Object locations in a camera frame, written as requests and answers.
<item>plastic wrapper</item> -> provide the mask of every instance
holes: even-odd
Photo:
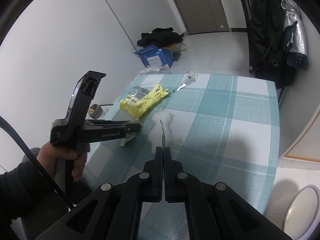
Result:
[[[196,79],[198,77],[197,73],[194,73],[192,71],[188,71],[187,74],[188,74],[188,78],[186,80],[184,80],[183,82],[181,82],[181,84],[178,85],[177,88],[173,90],[173,92],[179,91],[181,88],[184,88],[184,87],[186,87],[196,81]]]
[[[134,118],[139,118],[166,95],[168,92],[159,84],[156,84],[151,91],[135,86],[127,97],[120,101],[120,108],[126,110]]]
[[[137,123],[137,122],[138,122],[138,119],[133,120],[133,121],[130,121],[130,122],[128,122],[128,123]],[[126,135],[126,137],[121,139],[121,142],[120,142],[119,146],[120,146],[120,147],[124,147],[125,144],[126,144],[128,141],[131,141],[134,137],[136,137],[137,134],[138,134],[137,132],[131,132],[131,133],[128,132],[127,135]]]
[[[145,68],[144,70],[140,70],[139,74],[140,75],[170,74],[170,68],[168,65],[148,67],[148,68]]]

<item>table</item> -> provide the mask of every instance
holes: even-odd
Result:
[[[119,101],[136,85],[173,90],[184,74],[138,76],[106,114],[128,120]],[[263,212],[271,193],[279,151],[279,110],[273,82],[247,77],[199,74],[196,82],[163,98],[139,120],[142,131],[125,147],[120,140],[92,145],[84,176],[92,189],[125,182],[154,158],[148,132],[154,112],[173,115],[172,158],[201,182],[224,182]],[[144,203],[139,239],[187,239],[183,203]]]

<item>white bucket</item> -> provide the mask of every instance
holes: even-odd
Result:
[[[293,240],[307,240],[320,223],[320,190],[309,185],[276,200],[266,217]]]

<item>black clothing pile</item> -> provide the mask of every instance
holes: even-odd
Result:
[[[137,41],[139,47],[156,45],[159,49],[172,44],[183,42],[184,34],[179,35],[173,32],[173,28],[155,28],[151,33],[141,33],[141,40]]]

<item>tiled floor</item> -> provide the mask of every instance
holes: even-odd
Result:
[[[278,167],[266,210],[273,201],[286,195],[298,193],[307,185],[315,185],[320,188],[320,171]]]
[[[195,70],[237,76],[249,74],[247,33],[204,33],[184,37],[188,47],[176,61],[171,73]]]

